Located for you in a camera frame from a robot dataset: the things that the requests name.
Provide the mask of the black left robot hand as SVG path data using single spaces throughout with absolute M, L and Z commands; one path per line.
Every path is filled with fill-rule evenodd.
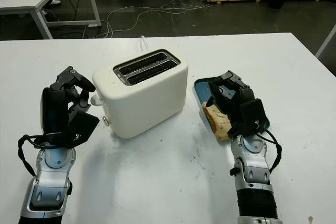
M 89 93 L 96 90 L 86 77 L 72 66 L 43 89 L 41 96 L 41 143 L 73 148 L 86 142 L 99 123 L 88 114 Z

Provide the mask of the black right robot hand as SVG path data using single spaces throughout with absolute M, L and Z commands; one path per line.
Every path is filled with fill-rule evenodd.
M 243 105 L 254 100 L 254 93 L 250 86 L 244 84 L 241 77 L 228 71 L 208 82 L 211 97 L 206 106 L 217 106 L 225 114 L 231 124 L 228 136 L 251 135 L 256 128 L 255 122 L 247 117 Z

